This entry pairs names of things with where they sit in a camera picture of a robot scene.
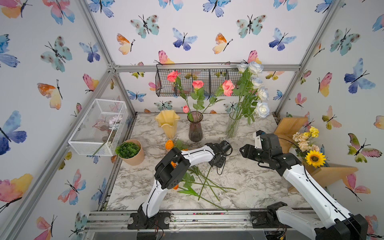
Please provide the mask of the pink tulip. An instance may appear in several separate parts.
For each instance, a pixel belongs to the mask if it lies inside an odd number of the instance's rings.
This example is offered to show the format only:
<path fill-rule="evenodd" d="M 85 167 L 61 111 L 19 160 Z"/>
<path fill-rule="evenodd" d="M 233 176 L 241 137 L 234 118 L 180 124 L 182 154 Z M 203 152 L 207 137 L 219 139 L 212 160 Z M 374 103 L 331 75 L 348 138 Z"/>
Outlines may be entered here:
<path fill-rule="evenodd" d="M 185 114 L 187 114 L 187 118 L 190 122 L 194 121 L 194 117 L 193 117 L 192 112 L 190 111 L 190 108 L 188 107 L 188 105 L 183 106 L 183 112 Z"/>

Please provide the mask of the pink rose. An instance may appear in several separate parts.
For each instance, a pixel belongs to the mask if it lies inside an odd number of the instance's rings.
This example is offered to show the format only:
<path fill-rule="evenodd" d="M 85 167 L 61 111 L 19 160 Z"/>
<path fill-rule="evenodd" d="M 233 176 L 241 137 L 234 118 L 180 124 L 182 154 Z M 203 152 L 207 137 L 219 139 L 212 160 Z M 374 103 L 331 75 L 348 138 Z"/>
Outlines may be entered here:
<path fill-rule="evenodd" d="M 227 97 L 230 97 L 234 91 L 234 84 L 232 83 L 231 80 L 225 80 L 222 85 L 220 87 L 218 87 L 218 89 L 216 90 L 215 94 L 212 95 L 210 98 L 209 98 L 209 104 L 206 108 L 204 108 L 203 110 L 203 114 L 206 112 L 206 110 L 209 108 L 209 107 L 212 107 L 213 105 L 215 105 L 217 102 L 220 102 L 222 101 L 223 99 L 219 99 L 219 97 L 221 95 L 225 95 Z"/>

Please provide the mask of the pink rose pair stem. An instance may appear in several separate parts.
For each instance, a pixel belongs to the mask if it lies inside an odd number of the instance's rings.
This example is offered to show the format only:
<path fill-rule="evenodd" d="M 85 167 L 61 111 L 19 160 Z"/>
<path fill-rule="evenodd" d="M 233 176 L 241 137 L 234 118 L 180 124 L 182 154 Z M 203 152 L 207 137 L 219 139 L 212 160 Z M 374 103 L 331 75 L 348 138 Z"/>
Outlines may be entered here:
<path fill-rule="evenodd" d="M 189 99 L 188 96 L 182 86 L 182 81 L 181 78 L 179 77 L 180 73 L 178 71 L 172 71 L 167 75 L 167 80 L 170 83 L 173 83 L 174 86 L 176 87 L 178 93 L 186 101 L 186 105 L 190 108 L 189 105 Z M 191 97 L 193 100 L 196 100 L 197 102 L 193 104 L 193 109 L 196 111 L 198 110 L 203 110 L 204 107 L 204 83 L 202 81 L 194 81 L 192 83 L 193 86 L 193 91 L 190 93 Z"/>

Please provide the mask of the small white rose stem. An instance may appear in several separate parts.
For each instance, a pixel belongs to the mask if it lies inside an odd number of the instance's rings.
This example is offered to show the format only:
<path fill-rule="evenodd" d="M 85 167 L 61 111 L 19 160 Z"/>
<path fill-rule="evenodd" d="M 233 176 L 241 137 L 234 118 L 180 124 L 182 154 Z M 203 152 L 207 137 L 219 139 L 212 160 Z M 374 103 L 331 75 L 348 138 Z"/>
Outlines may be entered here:
<path fill-rule="evenodd" d="M 248 80 L 251 77 L 258 77 L 259 78 L 259 74 L 262 73 L 264 67 L 261 64 L 258 64 L 257 62 L 250 62 L 247 65 L 248 65 Z"/>

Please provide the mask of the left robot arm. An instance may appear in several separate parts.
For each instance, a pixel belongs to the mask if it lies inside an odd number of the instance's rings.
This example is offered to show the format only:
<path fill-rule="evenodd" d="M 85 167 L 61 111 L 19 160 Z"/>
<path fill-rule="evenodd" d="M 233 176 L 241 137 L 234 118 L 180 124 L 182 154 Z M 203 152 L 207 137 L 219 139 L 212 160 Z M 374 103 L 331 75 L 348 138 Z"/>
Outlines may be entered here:
<path fill-rule="evenodd" d="M 212 167 L 222 168 L 232 152 L 233 148 L 227 141 L 208 143 L 191 151 L 173 148 L 156 165 L 153 187 L 146 201 L 140 205 L 138 213 L 145 218 L 152 218 L 159 212 L 167 193 L 182 181 L 190 167 L 209 163 Z"/>

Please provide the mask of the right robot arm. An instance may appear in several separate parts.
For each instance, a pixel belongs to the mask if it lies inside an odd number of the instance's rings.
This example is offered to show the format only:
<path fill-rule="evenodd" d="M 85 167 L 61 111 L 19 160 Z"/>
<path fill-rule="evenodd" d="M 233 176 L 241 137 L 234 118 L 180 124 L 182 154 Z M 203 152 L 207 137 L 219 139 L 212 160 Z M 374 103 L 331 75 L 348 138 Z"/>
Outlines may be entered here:
<path fill-rule="evenodd" d="M 246 159 L 258 162 L 261 167 L 275 170 L 305 198 L 318 218 L 308 217 L 278 202 L 267 207 L 270 220 L 289 226 L 311 240 L 364 240 L 368 222 L 360 214 L 353 215 L 344 208 L 308 173 L 299 159 L 283 153 L 279 137 L 274 134 L 255 133 L 255 145 L 240 148 Z"/>

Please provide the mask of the purple glass vase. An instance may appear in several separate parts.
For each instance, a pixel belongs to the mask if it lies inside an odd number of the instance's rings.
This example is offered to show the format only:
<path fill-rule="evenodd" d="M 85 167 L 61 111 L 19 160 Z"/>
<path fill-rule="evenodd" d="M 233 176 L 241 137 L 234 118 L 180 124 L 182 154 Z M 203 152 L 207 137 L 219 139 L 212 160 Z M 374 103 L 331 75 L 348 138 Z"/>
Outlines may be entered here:
<path fill-rule="evenodd" d="M 188 113 L 187 119 L 190 122 L 189 139 L 192 142 L 199 142 L 203 138 L 203 130 L 201 121 L 203 120 L 203 114 L 198 111 Z"/>

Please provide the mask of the wooden corner shelf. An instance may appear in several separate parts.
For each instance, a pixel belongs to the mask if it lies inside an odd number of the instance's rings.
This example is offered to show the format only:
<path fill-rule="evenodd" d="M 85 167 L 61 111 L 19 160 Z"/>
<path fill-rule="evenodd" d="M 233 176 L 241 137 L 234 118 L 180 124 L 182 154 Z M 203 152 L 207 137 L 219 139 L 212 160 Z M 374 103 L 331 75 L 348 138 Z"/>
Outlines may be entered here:
<path fill-rule="evenodd" d="M 276 128 L 274 134 L 279 137 L 280 145 L 283 153 L 289 153 L 293 145 L 293 134 L 298 132 L 307 118 L 282 118 Z M 314 167 L 306 166 L 310 175 L 322 186 L 328 187 L 331 184 L 343 180 L 348 175 L 358 171 L 356 167 L 349 167 L 337 164 L 330 164 L 330 167 L 321 167 L 315 169 Z"/>

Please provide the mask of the orange tulip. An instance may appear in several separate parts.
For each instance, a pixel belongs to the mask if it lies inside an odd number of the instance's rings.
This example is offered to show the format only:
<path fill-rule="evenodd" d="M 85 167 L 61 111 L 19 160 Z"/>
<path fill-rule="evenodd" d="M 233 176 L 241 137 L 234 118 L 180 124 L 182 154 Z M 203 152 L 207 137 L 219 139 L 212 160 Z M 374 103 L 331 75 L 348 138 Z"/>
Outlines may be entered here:
<path fill-rule="evenodd" d="M 210 205 L 215 206 L 217 209 L 220 209 L 223 211 L 228 211 L 227 209 L 223 208 L 222 206 L 217 205 L 214 202 L 212 202 L 206 198 L 203 198 L 191 186 L 188 186 L 187 188 L 183 188 L 183 187 L 178 186 L 178 193 L 196 197 L 196 198 L 198 198 L 198 200 L 203 200 L 203 201 L 209 203 Z"/>

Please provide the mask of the clear glass vase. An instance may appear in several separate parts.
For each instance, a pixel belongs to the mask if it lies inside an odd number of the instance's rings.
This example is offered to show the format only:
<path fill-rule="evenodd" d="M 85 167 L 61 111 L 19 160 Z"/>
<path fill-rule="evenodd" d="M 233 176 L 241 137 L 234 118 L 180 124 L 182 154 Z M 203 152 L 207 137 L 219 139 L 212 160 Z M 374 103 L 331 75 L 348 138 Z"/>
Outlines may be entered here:
<path fill-rule="evenodd" d="M 233 111 L 229 114 L 229 121 L 226 130 L 227 138 L 233 138 L 236 136 L 241 117 L 242 114 L 239 110 Z"/>

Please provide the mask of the sunflower bouquet in vase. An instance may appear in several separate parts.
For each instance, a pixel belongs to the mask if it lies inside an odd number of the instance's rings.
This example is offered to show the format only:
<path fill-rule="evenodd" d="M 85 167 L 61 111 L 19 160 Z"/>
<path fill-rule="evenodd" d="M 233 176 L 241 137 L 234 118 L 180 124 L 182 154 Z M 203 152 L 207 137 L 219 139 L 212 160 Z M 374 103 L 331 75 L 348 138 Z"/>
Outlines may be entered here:
<path fill-rule="evenodd" d="M 305 165 L 314 168 L 325 167 L 327 163 L 325 154 L 315 143 L 315 140 L 319 137 L 319 133 L 317 128 L 310 127 L 307 132 L 296 132 L 293 134 L 294 144 L 292 147 L 295 153 L 302 159 Z"/>

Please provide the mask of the orange rose flower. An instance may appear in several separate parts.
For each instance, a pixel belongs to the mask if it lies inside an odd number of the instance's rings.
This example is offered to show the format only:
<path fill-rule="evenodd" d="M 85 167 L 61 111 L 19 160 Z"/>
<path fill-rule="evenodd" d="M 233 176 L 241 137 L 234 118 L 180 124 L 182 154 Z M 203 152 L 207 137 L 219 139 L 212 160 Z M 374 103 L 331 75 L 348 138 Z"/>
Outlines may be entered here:
<path fill-rule="evenodd" d="M 187 151 L 188 150 L 188 145 L 184 144 L 181 140 L 168 140 L 165 143 L 165 148 L 166 150 L 171 150 L 173 148 L 177 148 L 180 151 Z"/>

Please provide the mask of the yellow ruffled vase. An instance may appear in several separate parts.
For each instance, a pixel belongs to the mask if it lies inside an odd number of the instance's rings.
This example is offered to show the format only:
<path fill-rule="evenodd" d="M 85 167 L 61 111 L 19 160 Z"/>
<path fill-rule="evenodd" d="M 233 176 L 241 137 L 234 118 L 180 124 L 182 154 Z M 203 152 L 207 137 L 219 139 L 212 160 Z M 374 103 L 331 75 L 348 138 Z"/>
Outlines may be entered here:
<path fill-rule="evenodd" d="M 160 128 L 170 140 L 176 136 L 180 116 L 174 110 L 163 110 L 156 117 Z"/>

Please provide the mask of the potted green succulent plant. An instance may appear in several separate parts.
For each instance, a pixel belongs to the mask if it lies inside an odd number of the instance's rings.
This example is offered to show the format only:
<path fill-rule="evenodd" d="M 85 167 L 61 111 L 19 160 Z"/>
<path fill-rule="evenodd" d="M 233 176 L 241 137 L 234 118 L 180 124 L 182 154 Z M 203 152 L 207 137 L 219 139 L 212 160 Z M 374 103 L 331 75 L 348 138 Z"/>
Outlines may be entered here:
<path fill-rule="evenodd" d="M 140 165 L 145 159 L 144 150 L 138 140 L 127 140 L 121 143 L 116 147 L 115 152 L 118 157 L 131 166 Z"/>

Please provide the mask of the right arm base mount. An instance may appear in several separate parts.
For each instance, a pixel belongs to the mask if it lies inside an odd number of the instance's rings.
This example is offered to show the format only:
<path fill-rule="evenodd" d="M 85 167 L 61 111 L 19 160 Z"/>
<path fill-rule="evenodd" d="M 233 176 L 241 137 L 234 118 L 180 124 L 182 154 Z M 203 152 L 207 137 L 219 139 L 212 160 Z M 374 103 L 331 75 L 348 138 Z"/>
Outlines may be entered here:
<path fill-rule="evenodd" d="M 278 220 L 277 210 L 288 205 L 283 202 L 267 206 L 265 211 L 250 212 L 250 221 L 254 229 L 279 228 L 283 224 Z"/>

